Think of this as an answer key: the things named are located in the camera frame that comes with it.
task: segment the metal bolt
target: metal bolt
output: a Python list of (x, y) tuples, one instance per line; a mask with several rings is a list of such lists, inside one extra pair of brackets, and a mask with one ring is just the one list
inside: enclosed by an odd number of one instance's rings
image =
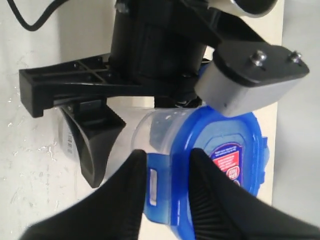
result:
[(129, 13), (129, 7), (124, 2), (117, 2), (114, 5), (114, 8), (121, 14), (128, 14)]
[(257, 50), (252, 56), (250, 56), (251, 62), (258, 67), (261, 67), (264, 64), (264, 61), (266, 59), (267, 59), (267, 54), (265, 54), (261, 50)]
[(289, 55), (289, 59), (296, 64), (301, 61), (301, 58), (302, 58), (302, 54), (297, 51), (294, 51)]

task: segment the black cable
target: black cable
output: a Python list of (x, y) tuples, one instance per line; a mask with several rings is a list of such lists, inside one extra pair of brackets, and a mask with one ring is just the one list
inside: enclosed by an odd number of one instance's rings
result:
[(52, 13), (54, 13), (57, 8), (59, 8), (62, 4), (66, 3), (69, 0), (54, 0), (50, 5), (44, 10), (43, 14), (39, 17), (39, 19), (33, 24), (29, 25), (24, 18), (22, 17), (21, 13), (19, 12), (15, 1), (14, 0), (7, 0), (13, 14), (15, 15), (16, 19), (19, 21), (22, 27), (30, 32), (35, 32), (39, 28), (46, 23), (46, 21), (50, 18)]

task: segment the white table surface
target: white table surface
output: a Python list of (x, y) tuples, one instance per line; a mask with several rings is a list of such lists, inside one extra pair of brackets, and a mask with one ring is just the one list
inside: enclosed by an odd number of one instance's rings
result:
[[(50, 0), (16, 0), (22, 15), (34, 22)], [(6, 1), (0, 1), (0, 239), (15, 240), (26, 227), (52, 216), (92, 193), (78, 163), (57, 145), (56, 111), (32, 119), (20, 103), (18, 69), (57, 64), (110, 50), (114, 3), (78, 0), (66, 3), (37, 32), (25, 31)], [(245, 19), (262, 37), (281, 44), (284, 1), (268, 16)], [(128, 100), (115, 100), (113, 104)], [(148, 105), (134, 98), (130, 105)], [(259, 197), (271, 203), (277, 105), (256, 112), (269, 138), (270, 161)], [(143, 217), (140, 239), (175, 239), (162, 225)]]

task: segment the blue lid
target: blue lid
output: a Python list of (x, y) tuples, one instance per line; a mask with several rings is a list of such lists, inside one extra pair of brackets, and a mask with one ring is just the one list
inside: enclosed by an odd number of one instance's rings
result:
[(189, 155), (201, 148), (235, 183), (256, 196), (269, 159), (253, 113), (226, 118), (209, 106), (196, 109), (178, 131), (170, 155), (148, 154), (144, 213), (170, 225), (177, 237), (194, 240), (188, 200)]

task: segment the blue plastic container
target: blue plastic container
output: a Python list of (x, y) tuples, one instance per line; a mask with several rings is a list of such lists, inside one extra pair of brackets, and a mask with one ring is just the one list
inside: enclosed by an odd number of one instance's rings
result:
[(148, 114), (137, 127), (132, 148), (148, 153), (144, 213), (171, 227), (182, 240), (194, 240), (188, 201), (189, 155), (201, 148), (236, 184), (256, 196), (269, 159), (253, 113), (226, 118), (208, 106)]

